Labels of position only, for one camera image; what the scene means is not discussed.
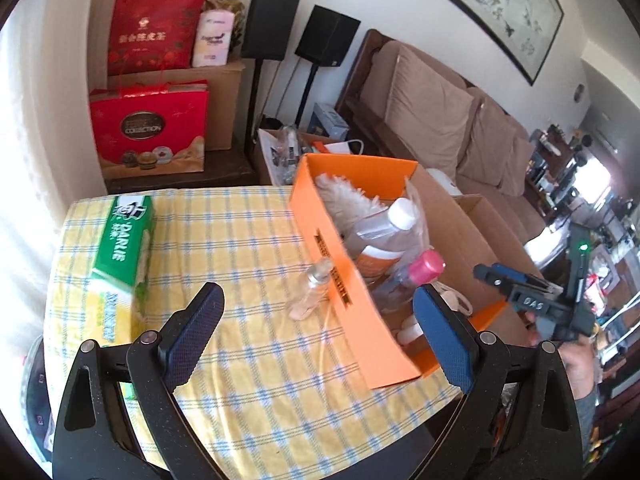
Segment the speaker stand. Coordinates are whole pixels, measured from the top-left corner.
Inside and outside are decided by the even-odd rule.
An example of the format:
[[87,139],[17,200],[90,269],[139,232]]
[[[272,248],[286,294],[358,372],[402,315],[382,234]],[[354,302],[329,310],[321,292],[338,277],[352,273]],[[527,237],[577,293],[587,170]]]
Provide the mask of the speaker stand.
[[309,92],[311,92],[311,87],[314,84],[314,79],[316,78],[316,74],[318,73],[318,69],[320,65],[313,64],[311,66],[311,72],[309,72],[309,79],[306,80],[305,91],[302,94],[302,101],[300,102],[300,108],[298,108],[298,114],[296,115],[296,126],[300,127],[300,122],[302,121],[302,114],[305,113],[306,101],[309,99]]
[[254,80],[251,83],[251,97],[249,97],[249,109],[246,114],[246,132],[244,134],[244,154],[246,156],[250,156],[254,150],[255,102],[258,99],[258,88],[260,88],[263,62],[263,59],[255,60]]

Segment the white fluffy duster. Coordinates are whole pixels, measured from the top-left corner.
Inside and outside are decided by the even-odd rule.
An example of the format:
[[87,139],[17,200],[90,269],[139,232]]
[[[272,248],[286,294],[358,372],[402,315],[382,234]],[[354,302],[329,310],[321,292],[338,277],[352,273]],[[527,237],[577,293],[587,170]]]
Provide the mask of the white fluffy duster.
[[341,176],[323,173],[316,178],[316,187],[324,207],[342,236],[348,235],[359,220],[387,209],[378,197],[373,200],[367,198],[361,189],[355,189]]

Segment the black speaker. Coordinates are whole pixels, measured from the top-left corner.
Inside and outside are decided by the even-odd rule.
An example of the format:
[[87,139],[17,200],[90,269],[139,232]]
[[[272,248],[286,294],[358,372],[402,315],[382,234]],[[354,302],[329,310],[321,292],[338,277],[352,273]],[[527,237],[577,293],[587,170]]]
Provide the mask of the black speaker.
[[296,56],[318,66],[340,66],[358,27],[358,20],[315,6],[300,39]]
[[284,60],[300,0],[251,0],[242,57]]

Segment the green toothpaste box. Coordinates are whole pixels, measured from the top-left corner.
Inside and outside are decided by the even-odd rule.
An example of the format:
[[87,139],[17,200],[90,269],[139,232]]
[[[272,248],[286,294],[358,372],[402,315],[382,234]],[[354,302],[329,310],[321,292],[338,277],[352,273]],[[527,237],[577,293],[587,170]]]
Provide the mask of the green toothpaste box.
[[88,294],[87,322],[93,327],[90,337],[102,346],[131,343],[144,331],[153,230],[150,196],[113,199]]

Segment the pink bottle cap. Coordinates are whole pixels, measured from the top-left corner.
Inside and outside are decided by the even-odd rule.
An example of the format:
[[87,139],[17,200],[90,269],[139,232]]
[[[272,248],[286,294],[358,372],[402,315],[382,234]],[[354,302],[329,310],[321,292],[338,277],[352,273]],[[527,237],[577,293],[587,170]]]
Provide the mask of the pink bottle cap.
[[416,285],[424,285],[436,280],[444,272],[445,263],[436,251],[424,251],[418,259],[409,265],[408,273]]

